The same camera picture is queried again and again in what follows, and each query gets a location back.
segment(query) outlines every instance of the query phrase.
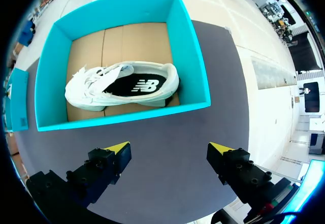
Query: white floor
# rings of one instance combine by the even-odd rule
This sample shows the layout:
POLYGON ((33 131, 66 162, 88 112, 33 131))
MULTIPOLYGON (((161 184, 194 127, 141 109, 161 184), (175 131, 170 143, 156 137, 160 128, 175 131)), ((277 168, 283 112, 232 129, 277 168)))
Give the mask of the white floor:
MULTIPOLYGON (((93 0, 54 0, 39 19, 32 43, 20 52, 16 67, 26 70, 39 58, 53 22, 91 1, 93 0)), ((296 105, 291 108, 291 98, 298 95, 298 88, 295 85, 258 90, 252 57, 295 76, 288 48, 280 42, 252 0, 183 1, 191 19, 231 30, 247 86, 250 128, 248 151, 257 164, 272 168, 281 157, 291 132, 297 125, 299 109, 296 105)), ((198 223, 209 223, 205 220, 198 223)))

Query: shoe insole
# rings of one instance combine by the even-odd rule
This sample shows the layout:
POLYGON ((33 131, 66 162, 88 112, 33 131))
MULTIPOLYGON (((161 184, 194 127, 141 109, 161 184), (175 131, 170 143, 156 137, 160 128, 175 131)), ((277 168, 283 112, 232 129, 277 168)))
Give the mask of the shoe insole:
POLYGON ((118 78, 104 92, 116 96, 130 97, 151 94, 158 91, 166 78, 157 74, 136 74, 118 78))

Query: table surface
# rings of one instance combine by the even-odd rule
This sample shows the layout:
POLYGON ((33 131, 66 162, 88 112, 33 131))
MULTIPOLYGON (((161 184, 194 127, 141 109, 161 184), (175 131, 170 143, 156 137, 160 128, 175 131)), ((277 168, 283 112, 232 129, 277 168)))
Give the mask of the table surface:
POLYGON ((120 223, 186 223, 235 199, 206 160, 210 141, 248 148, 246 84, 234 41, 223 27, 193 21, 211 93, 211 107, 175 115, 38 132, 34 111, 36 61, 29 69, 29 130, 15 133, 29 175, 53 170, 65 179, 87 153, 130 141, 132 160, 116 185, 88 209, 120 223))

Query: shoe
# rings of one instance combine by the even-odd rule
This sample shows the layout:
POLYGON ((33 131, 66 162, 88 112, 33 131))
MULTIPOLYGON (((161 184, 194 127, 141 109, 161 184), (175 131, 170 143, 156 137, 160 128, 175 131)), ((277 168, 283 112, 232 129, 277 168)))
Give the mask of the shoe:
POLYGON ((125 61, 107 68, 81 68, 66 85, 67 101, 80 109, 138 103, 164 107, 179 85, 173 64, 125 61))

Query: blue container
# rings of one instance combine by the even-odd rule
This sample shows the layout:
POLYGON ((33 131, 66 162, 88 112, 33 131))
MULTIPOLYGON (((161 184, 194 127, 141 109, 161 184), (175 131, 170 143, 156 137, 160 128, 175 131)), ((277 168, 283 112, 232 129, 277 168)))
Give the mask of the blue container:
POLYGON ((7 91, 11 84, 11 99, 5 97, 6 125, 10 132, 28 129, 27 83, 28 72, 15 68, 6 87, 7 91))
POLYGON ((35 115, 39 131, 134 121, 210 105, 202 53, 182 0, 97 0, 65 15, 52 26, 36 75, 35 115), (173 64, 181 79, 180 105, 68 122, 64 92, 72 41, 103 29, 144 22, 167 23, 173 64))

